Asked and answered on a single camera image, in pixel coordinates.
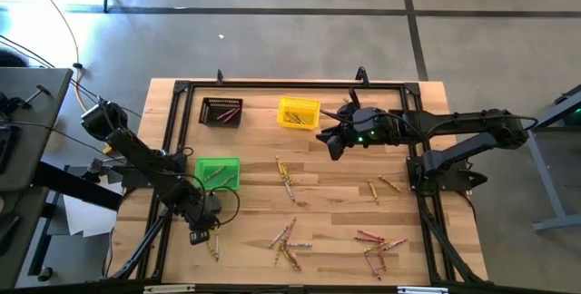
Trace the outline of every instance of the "concrete floor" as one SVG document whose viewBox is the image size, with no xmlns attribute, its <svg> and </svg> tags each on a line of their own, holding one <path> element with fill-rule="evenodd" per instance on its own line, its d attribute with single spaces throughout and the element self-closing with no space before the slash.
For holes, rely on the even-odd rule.
<svg viewBox="0 0 581 294">
<path fill-rule="evenodd" d="M 102 0 L 56 0 L 99 5 Z M 380 8 L 403 0 L 113 0 L 125 6 Z M 74 48 L 45 0 L 0 13 L 0 32 L 55 65 L 70 66 Z M 416 9 L 581 10 L 579 0 L 414 0 Z M 418 80 L 405 16 L 101 15 L 67 14 L 88 73 L 84 86 L 140 112 L 153 77 L 214 76 L 350 79 L 366 66 L 373 80 Z M 419 17 L 431 81 L 443 81 L 452 110 L 506 108 L 539 115 L 579 83 L 581 19 Z M 82 113 L 67 95 L 58 127 L 99 145 L 79 126 Z M 132 118 L 136 129 L 139 121 Z M 94 152 L 54 135 L 44 160 L 86 164 Z M 486 152 L 475 170 L 489 181 L 474 190 L 478 231 L 497 284 L 581 292 L 581 227 L 534 233 L 531 222 L 553 217 L 525 146 Z M 566 210 L 579 210 L 581 191 L 560 187 Z M 46 264 L 58 277 L 45 284 L 98 279 L 104 237 L 55 239 Z M 40 285 L 23 275 L 19 286 Z"/>
</svg>

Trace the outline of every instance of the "white paper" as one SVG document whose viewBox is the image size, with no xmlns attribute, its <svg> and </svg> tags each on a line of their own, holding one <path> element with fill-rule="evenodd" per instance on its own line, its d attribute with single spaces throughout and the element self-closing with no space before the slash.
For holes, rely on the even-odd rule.
<svg viewBox="0 0 581 294">
<path fill-rule="evenodd" d="M 99 186 L 109 191 L 121 194 L 121 183 L 108 184 L 107 176 L 101 176 Z M 117 211 L 111 211 L 76 198 L 64 196 L 64 209 L 69 224 L 69 232 L 75 235 L 83 232 L 83 237 L 89 237 L 110 232 L 117 220 Z"/>
</svg>

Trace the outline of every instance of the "wooden table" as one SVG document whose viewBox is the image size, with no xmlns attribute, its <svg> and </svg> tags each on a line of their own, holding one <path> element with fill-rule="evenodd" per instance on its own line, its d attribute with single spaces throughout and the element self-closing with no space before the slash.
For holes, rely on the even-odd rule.
<svg viewBox="0 0 581 294">
<path fill-rule="evenodd" d="M 174 81 L 153 79 L 147 95 L 139 137 L 152 148 L 162 147 Z M 443 83 L 419 84 L 424 109 L 448 113 Z M 163 282 L 428 284 L 418 205 L 408 190 L 405 171 L 408 147 L 357 147 L 347 149 L 339 161 L 333 162 L 326 145 L 315 139 L 315 131 L 292 130 L 277 124 L 277 107 L 283 95 L 318 99 L 322 109 L 332 112 L 348 98 L 347 91 L 331 89 L 196 89 L 185 145 L 193 148 L 192 158 L 240 157 L 241 212 L 232 223 L 221 228 L 219 262 L 211 257 L 206 245 L 190 245 L 187 224 L 181 218 L 174 218 Z M 401 108 L 399 95 L 394 91 L 360 90 L 358 95 L 363 106 Z M 198 124 L 202 98 L 207 96 L 242 98 L 240 128 L 209 128 Z M 183 101 L 173 132 L 173 150 Z M 326 116 L 320 117 L 321 128 L 336 124 Z M 454 136 L 440 136 L 432 139 L 431 144 L 434 149 L 445 149 L 455 142 Z M 291 202 L 281 184 L 275 155 L 288 164 L 295 180 L 296 204 Z M 194 164 L 195 159 L 188 161 L 187 172 L 193 172 Z M 397 193 L 377 181 L 378 171 L 403 192 Z M 375 180 L 379 205 L 373 200 L 367 179 Z M 137 191 L 121 207 L 114 229 L 110 273 L 122 266 L 141 241 L 151 195 L 151 190 Z M 236 201 L 231 193 L 220 195 L 224 220 L 233 214 Z M 442 202 L 451 242 L 475 273 L 485 279 L 487 273 L 472 210 L 464 198 L 454 192 L 443 192 Z M 273 266 L 275 250 L 268 249 L 271 240 L 292 217 L 297 217 L 297 223 L 290 241 L 313 244 L 310 250 L 294 250 L 302 272 L 294 271 L 284 258 Z M 387 240 L 409 239 L 386 254 L 388 269 L 383 272 L 381 282 L 370 274 L 362 255 L 369 245 L 353 239 L 357 229 L 373 231 Z M 441 250 L 437 241 L 434 242 L 438 270 L 444 274 Z M 150 255 L 150 272 L 156 251 L 157 242 Z"/>
</svg>

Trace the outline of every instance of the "black basket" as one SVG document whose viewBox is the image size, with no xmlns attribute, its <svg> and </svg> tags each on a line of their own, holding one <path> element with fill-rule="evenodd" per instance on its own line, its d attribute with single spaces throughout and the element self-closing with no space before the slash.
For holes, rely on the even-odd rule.
<svg viewBox="0 0 581 294">
<path fill-rule="evenodd" d="M 213 127 L 238 127 L 241 118 L 242 99 L 203 98 L 200 123 Z"/>
</svg>

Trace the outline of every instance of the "green basket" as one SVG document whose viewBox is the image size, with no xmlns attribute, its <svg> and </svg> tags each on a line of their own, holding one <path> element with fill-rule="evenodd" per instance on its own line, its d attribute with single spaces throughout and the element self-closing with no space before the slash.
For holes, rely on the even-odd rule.
<svg viewBox="0 0 581 294">
<path fill-rule="evenodd" d="M 225 167 L 220 173 L 206 181 L 210 175 L 218 171 L 221 167 Z M 238 190 L 240 187 L 240 159 L 239 158 L 198 158 L 196 160 L 196 177 L 203 181 L 203 188 L 206 190 L 212 190 L 215 187 L 220 186 L 224 181 L 230 178 L 232 175 L 234 177 L 223 184 L 227 188 L 234 191 Z M 216 191 L 227 191 L 225 189 L 218 189 Z"/>
</svg>

